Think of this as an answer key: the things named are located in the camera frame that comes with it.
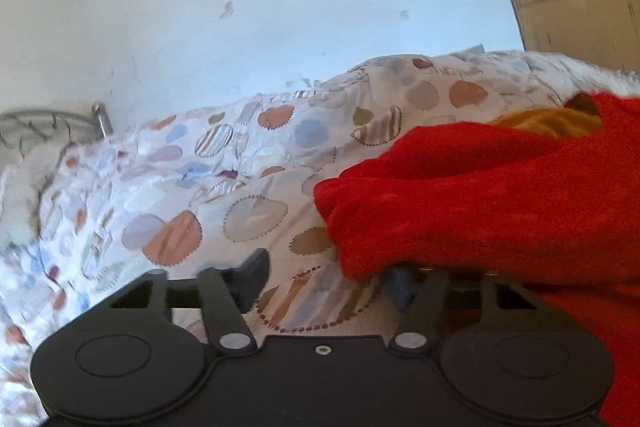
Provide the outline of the red knitted garment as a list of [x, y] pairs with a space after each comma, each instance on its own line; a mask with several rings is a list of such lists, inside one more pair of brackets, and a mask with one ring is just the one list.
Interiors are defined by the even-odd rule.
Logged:
[[602, 414], [639, 421], [639, 102], [590, 95], [600, 131], [457, 122], [409, 131], [314, 187], [345, 277], [400, 262], [495, 271], [542, 292], [615, 362]]

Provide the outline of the patterned circle print bedsheet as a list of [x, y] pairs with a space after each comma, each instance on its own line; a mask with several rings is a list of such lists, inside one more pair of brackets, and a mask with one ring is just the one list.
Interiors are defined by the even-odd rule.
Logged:
[[188, 279], [265, 248], [271, 277], [247, 317], [257, 337], [390, 335], [381, 286], [338, 269], [314, 186], [414, 127], [484, 124], [582, 91], [635, 95], [639, 77], [548, 53], [390, 55], [120, 138], [34, 148], [1, 176], [2, 424], [46, 417], [29, 376], [40, 343], [153, 269]]

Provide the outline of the mustard yellow garment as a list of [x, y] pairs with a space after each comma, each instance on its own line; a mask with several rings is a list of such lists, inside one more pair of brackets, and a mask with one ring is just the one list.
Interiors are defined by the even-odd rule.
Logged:
[[603, 127], [596, 103], [587, 93], [576, 94], [563, 106], [521, 110], [501, 116], [491, 124], [554, 139], [583, 138]]

